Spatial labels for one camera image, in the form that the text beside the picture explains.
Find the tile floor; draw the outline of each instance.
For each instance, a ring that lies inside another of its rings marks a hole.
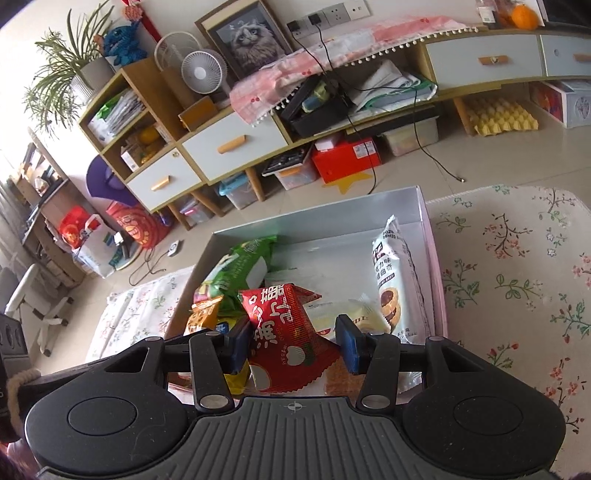
[[[418,184],[426,200],[431,200],[498,183],[532,184],[570,190],[591,205],[591,127],[565,130],[537,107],[531,105],[530,108],[540,120],[537,132],[468,137],[453,120],[448,120],[450,125],[440,120],[441,140],[428,147],[428,151],[452,173],[464,177],[466,183],[449,177],[433,160],[416,151],[396,159],[383,156],[384,165],[376,169],[375,191]],[[373,179],[359,181],[345,195],[341,195],[336,187],[324,188],[319,180],[289,192],[277,191],[264,203],[255,203],[244,210],[233,209],[225,217],[214,218],[190,232],[176,227],[157,247],[155,254],[157,256],[166,251],[176,239],[184,240],[182,250],[175,257],[164,257],[158,266],[172,272],[194,264],[213,231],[361,196],[369,191],[372,183]],[[38,356],[35,361],[44,374],[84,362],[105,308],[105,299],[111,292],[129,289],[128,279],[133,268],[135,266],[105,280],[86,279],[74,290],[72,296],[75,303],[67,315],[70,325],[67,328],[57,327],[59,335],[56,335],[52,356]]]

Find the plant pot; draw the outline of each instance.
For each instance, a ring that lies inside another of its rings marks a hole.
[[[70,87],[72,88],[72,92],[81,105],[86,105],[88,102],[90,102],[91,98],[95,94],[93,90],[86,86],[86,84],[78,75],[73,78]]]
[[[81,73],[88,86],[94,92],[98,92],[111,80],[115,71],[106,58],[99,57],[82,67]]]

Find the yellow star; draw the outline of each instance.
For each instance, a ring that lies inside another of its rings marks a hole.
[[[365,173],[364,171],[360,171],[358,173],[353,173],[352,175],[349,175],[348,177],[343,177],[342,179],[330,181],[328,183],[325,183],[322,186],[323,187],[332,187],[332,186],[336,185],[339,188],[340,194],[344,195],[345,193],[347,193],[349,191],[349,189],[351,188],[351,185],[353,183],[355,183],[356,181],[359,181],[359,180],[367,180],[367,179],[370,179],[371,177],[372,176],[369,175],[368,173]]]

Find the wooden shelf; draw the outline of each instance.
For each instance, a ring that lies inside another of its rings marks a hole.
[[[146,115],[151,116],[151,113],[147,108],[144,108],[140,113],[138,113],[134,117],[134,119],[131,122],[124,126],[123,130],[119,132],[117,136],[113,140],[111,140],[105,148],[103,148],[103,150],[100,152],[101,155],[104,155],[108,150],[116,146],[117,143],[124,139],[129,134],[131,129],[135,127],[140,122],[140,120],[144,119]]]
[[[175,147],[176,147],[175,143],[169,143],[169,144],[165,145],[163,148],[161,148],[159,150],[158,153],[156,153],[156,155],[154,155],[152,158],[150,158],[146,163],[144,163],[136,171],[132,172],[131,175],[129,175],[125,179],[125,184],[128,184],[131,180],[136,178],[136,176],[138,176],[140,173],[142,173],[146,168],[148,168],[150,165],[152,165],[153,163],[155,163],[156,161],[161,159],[163,156],[165,156],[168,152],[170,152]]]
[[[86,125],[92,117],[94,117],[97,111],[103,106],[103,104],[109,100],[110,98],[114,97],[118,93],[121,93],[125,88],[127,88],[129,84],[127,80],[123,77],[123,72],[119,69],[111,80],[107,82],[107,84],[101,88],[100,92],[95,95],[95,97],[86,105],[86,109],[84,113],[80,116],[78,120],[79,125]]]

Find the floral mat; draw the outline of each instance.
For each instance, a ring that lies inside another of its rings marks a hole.
[[[573,194],[496,185],[427,203],[450,339],[541,391],[567,433],[553,470],[589,470],[591,212]]]
[[[86,362],[115,355],[149,336],[166,337],[193,268],[183,268],[122,293],[109,295]]]

